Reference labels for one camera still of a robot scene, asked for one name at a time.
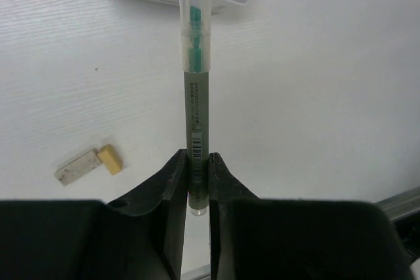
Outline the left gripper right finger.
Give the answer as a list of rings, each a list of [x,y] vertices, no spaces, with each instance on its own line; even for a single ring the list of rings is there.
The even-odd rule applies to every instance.
[[[234,201],[259,198],[228,169],[219,153],[211,153],[208,162],[209,227],[212,279],[235,279]]]

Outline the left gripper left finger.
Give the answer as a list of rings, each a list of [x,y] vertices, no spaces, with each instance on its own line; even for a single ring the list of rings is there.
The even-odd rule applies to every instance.
[[[180,279],[186,221],[186,150],[107,205],[105,279]]]

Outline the green highlighter pen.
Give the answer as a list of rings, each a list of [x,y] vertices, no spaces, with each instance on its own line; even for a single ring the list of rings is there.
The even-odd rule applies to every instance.
[[[209,204],[209,70],[211,1],[179,0],[188,156],[188,205],[203,216]]]

